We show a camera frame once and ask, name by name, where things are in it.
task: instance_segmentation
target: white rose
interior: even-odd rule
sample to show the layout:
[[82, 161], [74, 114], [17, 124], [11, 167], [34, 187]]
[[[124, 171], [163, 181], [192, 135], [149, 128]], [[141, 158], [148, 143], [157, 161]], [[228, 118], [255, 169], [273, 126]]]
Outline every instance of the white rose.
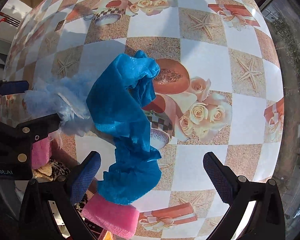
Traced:
[[195, 124], [200, 124], [208, 118], [207, 104], [195, 102], [189, 109], [189, 118]]

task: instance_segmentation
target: starfish print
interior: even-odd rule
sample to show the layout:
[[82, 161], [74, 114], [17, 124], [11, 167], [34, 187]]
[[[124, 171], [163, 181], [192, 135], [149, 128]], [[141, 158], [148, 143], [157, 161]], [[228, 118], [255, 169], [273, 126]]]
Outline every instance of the starfish print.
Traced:
[[[192, 207], [199, 207], [202, 205], [207, 204], [208, 202], [200, 202], [200, 198], [203, 196], [203, 193], [201, 193], [199, 196], [197, 196], [193, 201], [190, 202]], [[184, 200], [183, 198], [179, 198], [179, 202], [181, 204], [188, 203], [189, 201]]]
[[253, 8], [256, 6], [256, 3], [254, 0], [244, 0], [243, 2]]
[[70, 52], [70, 54], [66, 57], [66, 59], [64, 61], [62, 61], [60, 59], [57, 60], [58, 64], [60, 65], [60, 69], [57, 72], [57, 76], [61, 73], [64, 73], [64, 76], [67, 76], [67, 69], [70, 66], [72, 66], [74, 63], [78, 62], [77, 60], [69, 62], [69, 58], [71, 57], [71, 55], [72, 55], [72, 51]]
[[189, 28], [189, 30], [196, 30], [196, 29], [203, 29], [207, 35], [209, 36], [210, 39], [214, 40], [214, 38], [212, 37], [211, 33], [210, 33], [210, 30], [209, 28], [211, 27], [219, 27], [219, 25], [215, 25], [215, 24], [210, 24], [209, 23], [209, 20], [210, 20], [210, 17], [208, 17], [209, 15], [206, 14], [204, 16], [204, 18], [202, 20], [199, 20], [198, 18], [188, 14], [188, 16], [194, 20], [195, 22], [197, 22], [197, 24], [195, 26], [192, 26]]
[[239, 59], [237, 59], [237, 60], [238, 60], [239, 65], [245, 71], [245, 73], [241, 76], [241, 78], [239, 79], [239, 81], [243, 81], [243, 80], [245, 80], [247, 78], [250, 78], [250, 80], [252, 82], [253, 89], [257, 92], [255, 76], [261, 75], [262, 72], [260, 72], [260, 71], [253, 71], [253, 69], [252, 69], [253, 58], [251, 58], [248, 67], [245, 64], [243, 64]]
[[46, 40], [48, 50], [50, 50], [51, 49], [51, 44], [56, 40], [56, 38], [55, 37], [52, 37], [51, 39], [46, 38], [45, 40]]

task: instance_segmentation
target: checkered tablecloth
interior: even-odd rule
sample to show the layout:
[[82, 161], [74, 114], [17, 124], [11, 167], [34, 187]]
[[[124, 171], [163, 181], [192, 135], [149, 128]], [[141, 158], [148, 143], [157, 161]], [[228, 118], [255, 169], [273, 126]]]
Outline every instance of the checkered tablecloth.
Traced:
[[[276, 130], [278, 136], [270, 136], [274, 124], [269, 126], [264, 112], [283, 97], [283, 88], [266, 22], [254, 0], [128, 0], [127, 10], [113, 24], [97, 26], [93, 17], [84, 20], [85, 16], [97, 15], [100, 6], [112, 12], [108, 1], [111, 0], [44, 0], [18, 28], [4, 70], [5, 79], [27, 80], [32, 88], [38, 79], [72, 77], [84, 70], [101, 75], [118, 54], [133, 55], [142, 49], [149, 57], [180, 62], [191, 82], [210, 82], [208, 98], [218, 98], [220, 105], [216, 107], [226, 104], [225, 115], [232, 112], [232, 119], [220, 130], [209, 133], [213, 135], [210, 140], [203, 141], [200, 136], [206, 136], [206, 130], [200, 134], [200, 127], [197, 131], [187, 129], [189, 121], [195, 127], [198, 117], [191, 95], [204, 95], [193, 92], [196, 86], [192, 92], [182, 94], [184, 99], [168, 95], [184, 114], [180, 123], [189, 140], [183, 142], [170, 134], [169, 144], [160, 150], [159, 184], [133, 203], [140, 212], [146, 212], [190, 202], [197, 215], [196, 221], [158, 232], [138, 225], [133, 239], [204, 240], [228, 205], [222, 203], [203, 170], [203, 155], [214, 152], [237, 175], [253, 181], [271, 177], [275, 168], [281, 133]], [[121, 2], [115, 3], [117, 11], [123, 10], [120, 6], [125, 1]], [[198, 107], [212, 111], [209, 106]], [[21, 96], [1, 98], [0, 113], [10, 125], [29, 118]], [[213, 118], [218, 124], [219, 117]], [[176, 125], [175, 120], [150, 121], [153, 128], [166, 132]], [[79, 162], [91, 150], [101, 154], [98, 179], [115, 162], [114, 146], [93, 134], [73, 137], [67, 143]]]

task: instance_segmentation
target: light blue fluffy cloth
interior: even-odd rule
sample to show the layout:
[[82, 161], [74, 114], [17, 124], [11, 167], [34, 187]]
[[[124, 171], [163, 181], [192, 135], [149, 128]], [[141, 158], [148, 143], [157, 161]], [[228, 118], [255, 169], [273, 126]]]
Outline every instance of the light blue fluffy cloth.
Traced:
[[87, 106], [97, 130], [111, 134], [116, 163], [98, 182], [98, 193], [117, 204], [130, 204], [153, 189], [161, 171], [160, 152], [150, 146], [150, 123], [142, 111], [155, 98], [152, 79], [160, 72], [139, 50], [120, 54], [94, 83]]
[[72, 78], [51, 78], [47, 82], [39, 79], [34, 89], [24, 95], [28, 114], [34, 119], [57, 113], [63, 133], [84, 136], [93, 127], [85, 100], [96, 80], [95, 76], [85, 71]]
[[152, 79], [160, 72], [154, 59], [139, 50], [120, 54], [101, 74], [38, 80], [25, 93], [32, 118], [57, 113], [61, 131], [83, 136], [96, 129], [114, 137], [116, 163], [104, 172], [98, 192], [106, 200], [130, 204], [160, 180], [160, 152], [150, 146], [150, 123], [142, 111], [155, 98]]

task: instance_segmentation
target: rose print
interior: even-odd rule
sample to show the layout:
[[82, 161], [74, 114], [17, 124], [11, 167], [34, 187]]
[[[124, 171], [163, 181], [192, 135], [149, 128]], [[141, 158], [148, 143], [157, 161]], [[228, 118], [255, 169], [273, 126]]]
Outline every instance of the rose print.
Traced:
[[189, 109], [189, 118], [195, 124], [200, 124], [201, 121], [208, 118], [207, 104], [195, 102]]
[[195, 94], [198, 102], [202, 102], [208, 97], [210, 86], [210, 79], [205, 81], [203, 78], [194, 77], [190, 80], [190, 86], [187, 92]]
[[232, 107], [223, 95], [212, 93], [203, 103], [206, 104], [208, 116], [200, 122], [202, 127], [220, 131], [226, 124], [231, 124]]
[[187, 111], [181, 118], [180, 118], [180, 126], [182, 131], [186, 135], [190, 135], [192, 133], [193, 122], [189, 118], [189, 111]]
[[139, 7], [147, 7], [149, 5], [152, 5], [151, 0], [141, 0], [137, 3], [137, 6], [139, 6]]

